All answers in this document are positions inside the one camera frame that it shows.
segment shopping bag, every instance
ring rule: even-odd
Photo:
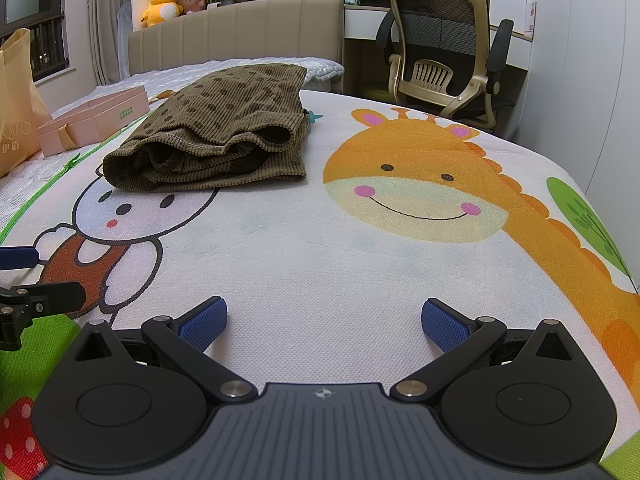
[[[31,75],[31,31],[0,46],[0,176],[40,150],[38,128],[51,120]]]

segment cartoon bear print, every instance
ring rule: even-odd
[[[133,193],[115,189],[100,167],[76,200],[71,224],[42,232],[34,245],[44,270],[39,283],[76,281],[86,301],[73,319],[96,307],[111,314],[135,301],[151,284],[162,262],[160,237],[196,218],[218,190]]]

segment curtain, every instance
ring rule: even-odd
[[[89,35],[98,85],[120,80],[118,11],[127,0],[89,0]]]
[[[124,3],[118,12],[118,66],[120,79],[129,77],[129,34],[133,32],[131,0]]]

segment blue gripper pad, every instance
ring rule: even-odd
[[[226,303],[209,298],[174,321],[177,334],[204,352],[226,328]]]
[[[0,247],[0,270],[33,269],[39,257],[35,247]]]
[[[429,298],[422,306],[422,331],[440,350],[448,352],[476,330],[476,322],[449,305]]]

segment polka dot fabric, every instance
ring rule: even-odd
[[[23,397],[1,416],[0,460],[4,465],[4,478],[31,480],[47,464],[31,429],[32,407],[33,401]]]
[[[305,75],[304,67],[273,63],[204,76],[104,158],[105,178],[127,191],[157,192],[304,179]]]

